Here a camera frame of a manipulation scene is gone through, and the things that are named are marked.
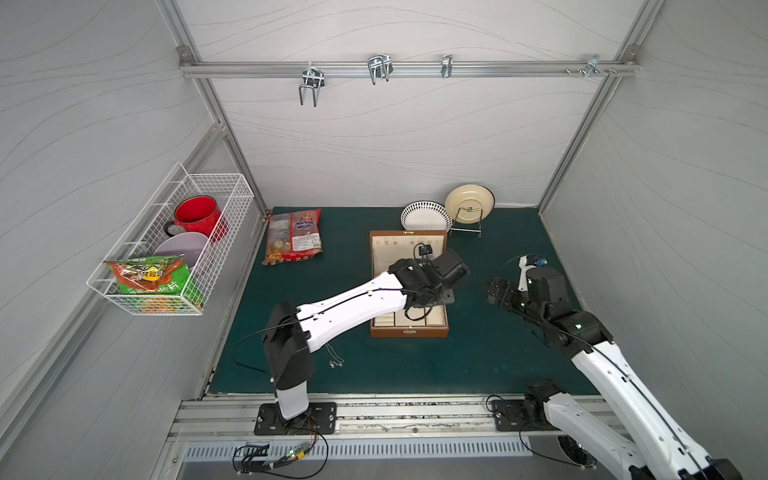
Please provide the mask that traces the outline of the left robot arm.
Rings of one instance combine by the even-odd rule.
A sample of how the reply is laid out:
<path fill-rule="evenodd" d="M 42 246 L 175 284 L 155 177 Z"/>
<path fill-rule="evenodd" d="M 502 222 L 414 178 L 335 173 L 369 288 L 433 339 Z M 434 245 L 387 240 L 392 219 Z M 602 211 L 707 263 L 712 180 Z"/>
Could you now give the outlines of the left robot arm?
<path fill-rule="evenodd" d="M 452 303 L 454 285 L 468 274 L 466 263 L 447 249 L 434 259 L 399 259 L 366 283 L 326 300 L 275 306 L 262 347 L 282 419 L 309 411 L 307 382 L 314 352 L 376 317 Z"/>

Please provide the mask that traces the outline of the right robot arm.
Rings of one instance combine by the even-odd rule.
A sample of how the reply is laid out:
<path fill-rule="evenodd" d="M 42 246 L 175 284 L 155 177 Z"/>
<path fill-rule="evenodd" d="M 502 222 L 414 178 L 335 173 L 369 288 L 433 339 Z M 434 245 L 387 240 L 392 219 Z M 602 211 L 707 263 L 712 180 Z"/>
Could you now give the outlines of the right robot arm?
<path fill-rule="evenodd" d="M 543 334 L 598 390 L 626 429 L 619 434 L 552 381 L 528 388 L 521 421 L 561 431 L 617 479 L 738 479 L 737 467 L 715 458 L 661 405 L 619 345 L 592 313 L 572 306 L 564 276 L 544 260 L 522 258 L 518 281 L 496 277 L 487 301 L 517 314 Z"/>

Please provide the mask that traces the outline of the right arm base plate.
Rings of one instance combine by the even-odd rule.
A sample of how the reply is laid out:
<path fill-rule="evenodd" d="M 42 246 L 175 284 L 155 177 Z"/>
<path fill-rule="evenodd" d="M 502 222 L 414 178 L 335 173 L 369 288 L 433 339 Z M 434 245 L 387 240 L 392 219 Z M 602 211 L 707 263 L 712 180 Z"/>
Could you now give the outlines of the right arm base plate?
<path fill-rule="evenodd" d="M 528 399 L 505 399 L 490 395 L 485 408 L 492 415 L 495 429 L 499 432 L 556 431 Z"/>

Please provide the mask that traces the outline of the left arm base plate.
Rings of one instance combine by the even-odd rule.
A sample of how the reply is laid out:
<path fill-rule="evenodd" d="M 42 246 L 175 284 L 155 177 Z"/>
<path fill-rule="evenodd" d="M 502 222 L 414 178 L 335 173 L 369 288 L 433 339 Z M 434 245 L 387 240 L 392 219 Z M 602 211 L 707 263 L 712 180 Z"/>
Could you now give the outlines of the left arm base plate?
<path fill-rule="evenodd" d="M 259 408 L 253 433 L 256 436 L 286 436 L 320 433 L 333 434 L 336 428 L 335 402 L 310 402 L 304 413 L 285 419 L 277 403 L 265 403 Z"/>

